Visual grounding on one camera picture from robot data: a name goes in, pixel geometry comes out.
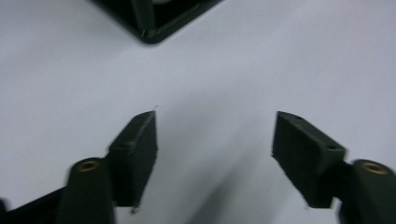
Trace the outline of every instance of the black plastic bracket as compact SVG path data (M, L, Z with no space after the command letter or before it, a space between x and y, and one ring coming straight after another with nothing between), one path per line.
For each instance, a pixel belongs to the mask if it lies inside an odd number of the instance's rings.
M113 224L114 206L136 208L157 158L155 111L135 116L105 158L88 158L71 169L64 188L13 210L0 200L1 224Z
M92 0L148 44L159 43L222 0Z
M341 202L342 224L394 224L396 176L367 160L344 162L347 150L305 119L278 112L273 157L309 206Z

